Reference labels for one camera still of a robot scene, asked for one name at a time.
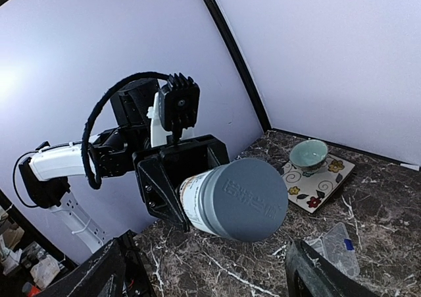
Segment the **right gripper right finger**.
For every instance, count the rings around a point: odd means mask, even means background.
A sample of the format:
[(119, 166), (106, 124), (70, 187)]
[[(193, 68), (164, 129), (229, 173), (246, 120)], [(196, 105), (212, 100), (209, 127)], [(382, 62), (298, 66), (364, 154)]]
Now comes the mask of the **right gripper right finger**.
[(317, 253), (304, 240), (296, 239), (285, 256), (289, 296), (375, 296)]

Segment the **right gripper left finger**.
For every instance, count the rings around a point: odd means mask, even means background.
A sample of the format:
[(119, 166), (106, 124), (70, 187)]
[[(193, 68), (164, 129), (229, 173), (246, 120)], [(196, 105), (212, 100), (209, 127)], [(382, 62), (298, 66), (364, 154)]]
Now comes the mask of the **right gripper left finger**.
[(117, 239), (38, 296), (121, 296), (126, 264)]

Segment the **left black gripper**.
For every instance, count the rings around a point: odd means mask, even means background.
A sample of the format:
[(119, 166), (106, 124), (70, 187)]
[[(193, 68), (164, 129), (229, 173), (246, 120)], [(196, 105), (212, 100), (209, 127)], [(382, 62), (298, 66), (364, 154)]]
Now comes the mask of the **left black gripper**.
[(182, 182), (229, 163), (225, 143), (212, 135), (138, 151), (132, 158), (148, 213), (183, 232), (189, 231), (189, 221), (180, 201)]

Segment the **clear plastic pill organizer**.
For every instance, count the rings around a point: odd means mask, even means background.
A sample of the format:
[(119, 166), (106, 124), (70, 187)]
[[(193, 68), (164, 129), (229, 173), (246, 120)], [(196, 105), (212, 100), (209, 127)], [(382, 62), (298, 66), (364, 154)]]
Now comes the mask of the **clear plastic pill organizer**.
[(333, 226), (318, 238), (306, 243), (350, 279), (360, 274), (355, 248), (343, 223)]

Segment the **orange pill bottle grey cap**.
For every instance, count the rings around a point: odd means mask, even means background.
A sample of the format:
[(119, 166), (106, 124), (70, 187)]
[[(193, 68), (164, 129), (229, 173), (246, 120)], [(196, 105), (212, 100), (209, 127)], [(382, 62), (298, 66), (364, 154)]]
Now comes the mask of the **orange pill bottle grey cap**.
[(287, 213), (285, 182), (260, 159), (238, 159), (191, 176), (179, 191), (195, 228), (230, 240), (265, 240), (281, 227)]

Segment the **green ceramic bowl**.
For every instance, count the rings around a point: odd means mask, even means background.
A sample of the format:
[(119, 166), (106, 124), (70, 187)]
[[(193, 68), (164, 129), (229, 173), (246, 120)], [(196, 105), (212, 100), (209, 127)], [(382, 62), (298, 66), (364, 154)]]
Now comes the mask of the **green ceramic bowl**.
[(321, 140), (300, 142), (289, 153), (289, 161), (303, 173), (313, 174), (324, 164), (329, 153), (328, 146)]

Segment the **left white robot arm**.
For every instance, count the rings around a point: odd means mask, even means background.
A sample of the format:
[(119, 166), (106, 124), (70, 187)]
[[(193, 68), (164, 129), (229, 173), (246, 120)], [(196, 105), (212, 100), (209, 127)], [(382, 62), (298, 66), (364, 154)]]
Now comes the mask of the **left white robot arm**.
[(219, 139), (194, 135), (198, 104), (198, 85), (181, 75), (164, 86), (155, 78), (125, 82), (111, 96), (116, 128), (86, 142), (44, 142), (17, 160), (14, 173), (35, 205), (59, 217), (92, 252), (109, 236), (70, 189), (68, 179), (85, 173), (84, 153), (95, 178), (134, 172), (148, 214), (188, 231), (192, 220), (180, 197), (182, 182), (229, 161)]

